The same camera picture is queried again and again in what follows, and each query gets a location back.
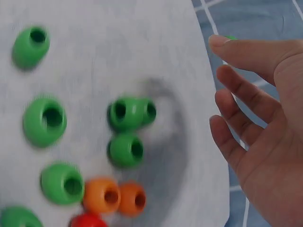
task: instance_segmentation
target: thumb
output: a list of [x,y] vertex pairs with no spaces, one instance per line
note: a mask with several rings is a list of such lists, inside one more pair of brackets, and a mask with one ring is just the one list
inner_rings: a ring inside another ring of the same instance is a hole
[[228,64],[259,74],[275,85],[274,73],[285,59],[303,53],[303,41],[231,40],[224,36],[209,37],[212,51]]

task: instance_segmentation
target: orange bead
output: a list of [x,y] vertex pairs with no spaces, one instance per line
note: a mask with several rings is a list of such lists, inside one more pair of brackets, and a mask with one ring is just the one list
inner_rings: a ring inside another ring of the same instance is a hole
[[83,205],[94,214],[117,211],[120,198],[119,187],[110,178],[95,178],[85,184]]
[[144,189],[133,182],[128,182],[120,186],[121,202],[119,211],[127,216],[135,217],[145,208],[146,195]]

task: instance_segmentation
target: green bead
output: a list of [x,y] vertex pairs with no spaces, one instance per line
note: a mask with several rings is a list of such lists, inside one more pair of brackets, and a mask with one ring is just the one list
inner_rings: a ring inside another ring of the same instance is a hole
[[235,36],[232,36],[232,35],[227,35],[225,36],[226,38],[229,38],[231,40],[237,40],[237,38]]
[[154,122],[157,116],[157,111],[155,104],[150,99],[143,98],[141,103],[143,106],[142,126],[145,126]]
[[79,170],[62,162],[42,171],[41,188],[49,201],[59,205],[81,202],[84,196],[84,181]]
[[119,167],[133,167],[143,159],[143,144],[130,133],[123,133],[113,138],[108,145],[108,155],[112,163]]
[[21,206],[5,208],[1,213],[1,227],[43,227],[36,215]]
[[109,122],[116,131],[132,131],[152,123],[157,112],[147,98],[121,97],[109,108]]
[[65,110],[53,97],[33,100],[23,115],[23,131],[35,146],[45,148],[55,143],[66,129]]
[[49,45],[50,39],[43,27],[28,27],[16,38],[12,51],[13,61],[19,68],[33,68],[46,55]]

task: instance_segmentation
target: finger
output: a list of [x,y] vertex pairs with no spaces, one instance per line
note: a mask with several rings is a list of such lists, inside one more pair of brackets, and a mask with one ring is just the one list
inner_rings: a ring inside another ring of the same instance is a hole
[[266,92],[249,83],[230,66],[223,65],[217,70],[219,81],[266,123],[270,123],[281,104]]
[[214,142],[223,154],[226,161],[231,165],[233,170],[237,172],[237,167],[246,151],[234,139],[225,120],[220,116],[212,116],[210,118],[210,129]]
[[229,40],[224,36],[209,38],[212,51],[230,65],[259,74],[272,85],[276,67],[283,60],[303,53],[303,41]]
[[235,130],[241,140],[251,146],[257,140],[263,128],[253,123],[242,112],[227,89],[217,91],[214,97],[223,118]]

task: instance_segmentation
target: bead hole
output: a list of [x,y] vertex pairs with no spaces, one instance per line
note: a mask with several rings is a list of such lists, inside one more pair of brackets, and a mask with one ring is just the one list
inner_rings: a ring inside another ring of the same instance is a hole
[[135,140],[132,142],[131,153],[136,159],[143,157],[143,146],[139,141]]
[[104,195],[104,200],[108,204],[115,205],[118,202],[118,193],[114,190],[107,190]]
[[30,32],[30,38],[34,43],[41,44],[46,39],[45,32],[39,28],[34,28]]
[[43,112],[42,118],[47,127],[56,128],[62,124],[62,115],[56,108],[48,108]]
[[79,179],[68,178],[64,182],[64,189],[71,196],[78,195],[82,191],[82,183],[79,181]]
[[153,103],[148,103],[147,104],[147,114],[149,115],[149,117],[151,117],[153,120],[156,118],[157,115],[157,111],[156,111],[156,107]]
[[125,117],[125,114],[126,114],[125,103],[123,103],[123,102],[117,102],[115,104],[115,113],[116,113],[117,119],[119,121],[123,120],[124,117]]
[[138,193],[136,195],[134,203],[138,209],[142,210],[146,203],[146,197],[145,197],[144,193],[142,193],[142,192]]

